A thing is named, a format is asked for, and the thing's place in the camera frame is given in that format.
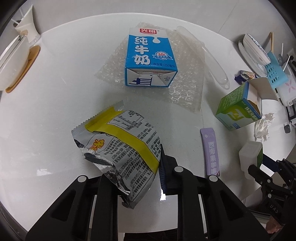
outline snack wrapper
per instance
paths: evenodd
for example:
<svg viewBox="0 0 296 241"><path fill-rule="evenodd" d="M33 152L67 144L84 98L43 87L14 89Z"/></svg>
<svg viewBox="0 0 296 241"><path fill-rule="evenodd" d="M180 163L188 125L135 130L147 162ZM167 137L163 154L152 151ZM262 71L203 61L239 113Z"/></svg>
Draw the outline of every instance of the snack wrapper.
<svg viewBox="0 0 296 241"><path fill-rule="evenodd" d="M234 79L236 82L238 82L240 85L245 83L248 80L256 79L258 76L255 73L249 72L249 71L244 71L240 70L240 74L236 76Z"/></svg>
<svg viewBox="0 0 296 241"><path fill-rule="evenodd" d="M100 112L72 130L85 159L122 192L123 205L134 208L149 190L160 161L155 127L123 102Z"/></svg>

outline white bowl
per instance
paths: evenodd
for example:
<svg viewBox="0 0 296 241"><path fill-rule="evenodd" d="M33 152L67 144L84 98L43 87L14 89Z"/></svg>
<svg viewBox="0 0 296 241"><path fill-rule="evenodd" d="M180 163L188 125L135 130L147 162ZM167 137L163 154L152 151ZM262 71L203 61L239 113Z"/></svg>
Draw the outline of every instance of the white bowl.
<svg viewBox="0 0 296 241"><path fill-rule="evenodd" d="M271 61L267 53L251 35L244 36L243 46L257 64L264 66L270 64Z"/></svg>
<svg viewBox="0 0 296 241"><path fill-rule="evenodd" d="M19 44L21 40L20 36L17 36L8 46L7 48L3 51L3 53L0 56L0 68L7 59L7 57L11 54L11 52L14 50L14 48Z"/></svg>
<svg viewBox="0 0 296 241"><path fill-rule="evenodd" d="M249 64L251 69L260 77L266 77L265 72L258 66L258 64L252 59L252 57L245 50L243 44L239 41L239 50L244 57L245 61Z"/></svg>
<svg viewBox="0 0 296 241"><path fill-rule="evenodd" d="M28 63L29 50L28 38L24 36L0 67L0 91L18 80Z"/></svg>

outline small purple package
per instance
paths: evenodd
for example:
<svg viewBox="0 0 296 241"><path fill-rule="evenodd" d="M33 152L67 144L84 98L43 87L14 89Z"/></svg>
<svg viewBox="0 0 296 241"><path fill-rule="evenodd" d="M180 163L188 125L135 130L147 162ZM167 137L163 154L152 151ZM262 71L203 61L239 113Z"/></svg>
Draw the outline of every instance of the small purple package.
<svg viewBox="0 0 296 241"><path fill-rule="evenodd" d="M207 169L207 176L216 175L220 176L219 173L219 158L217 150L216 135L213 128L200 129L202 136L202 143L205 154L205 162Z"/></svg>

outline blue plastic basket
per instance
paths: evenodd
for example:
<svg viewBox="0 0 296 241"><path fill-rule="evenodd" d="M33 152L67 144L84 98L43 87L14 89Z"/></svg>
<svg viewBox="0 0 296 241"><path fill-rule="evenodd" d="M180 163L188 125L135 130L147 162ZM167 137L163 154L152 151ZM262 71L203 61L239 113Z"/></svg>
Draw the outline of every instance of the blue plastic basket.
<svg viewBox="0 0 296 241"><path fill-rule="evenodd" d="M267 78L271 87L275 89L286 83L289 79L280 67L274 54L270 51L267 55L271 60L271 63L265 66L267 70Z"/></svg>

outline blue milk carton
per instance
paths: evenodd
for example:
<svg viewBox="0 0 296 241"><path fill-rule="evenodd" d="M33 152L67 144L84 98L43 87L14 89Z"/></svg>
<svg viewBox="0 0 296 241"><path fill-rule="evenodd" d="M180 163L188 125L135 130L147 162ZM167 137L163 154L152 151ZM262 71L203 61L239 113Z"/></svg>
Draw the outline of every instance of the blue milk carton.
<svg viewBox="0 0 296 241"><path fill-rule="evenodd" d="M125 65L126 85L168 87L177 72L165 30L130 29Z"/></svg>

